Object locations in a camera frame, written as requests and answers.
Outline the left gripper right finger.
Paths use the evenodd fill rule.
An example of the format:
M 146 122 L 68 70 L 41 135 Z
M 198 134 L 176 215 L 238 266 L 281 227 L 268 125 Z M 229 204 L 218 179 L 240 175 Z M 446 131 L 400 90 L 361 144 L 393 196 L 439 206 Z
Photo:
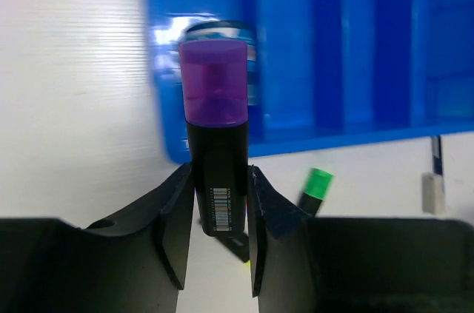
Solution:
M 436 218 L 311 217 L 247 173 L 260 312 L 471 312 L 473 228 Z

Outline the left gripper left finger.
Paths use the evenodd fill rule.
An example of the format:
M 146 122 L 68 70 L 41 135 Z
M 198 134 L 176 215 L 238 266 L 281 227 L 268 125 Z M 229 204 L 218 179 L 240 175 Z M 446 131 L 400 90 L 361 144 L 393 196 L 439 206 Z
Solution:
M 3 312 L 174 312 L 193 217 L 190 165 L 87 228 L 1 220 Z

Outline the purple cap black highlighter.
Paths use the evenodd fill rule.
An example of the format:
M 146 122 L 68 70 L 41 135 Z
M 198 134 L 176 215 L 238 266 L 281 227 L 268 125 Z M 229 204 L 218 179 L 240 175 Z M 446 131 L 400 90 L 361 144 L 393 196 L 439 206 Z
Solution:
M 184 115 L 201 225 L 210 237 L 245 227 L 249 114 L 247 100 L 222 95 L 225 66 L 186 62 L 178 46 Z

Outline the blue white tape roll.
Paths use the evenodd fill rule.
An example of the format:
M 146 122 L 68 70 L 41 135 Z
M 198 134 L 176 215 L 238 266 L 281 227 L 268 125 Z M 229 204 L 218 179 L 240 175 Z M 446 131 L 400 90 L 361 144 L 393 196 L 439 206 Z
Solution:
M 183 50 L 186 62 L 226 67 L 222 95 L 247 100 L 249 106 L 258 104 L 256 31 L 251 24 L 206 21 L 188 27 L 182 41 L 190 42 Z

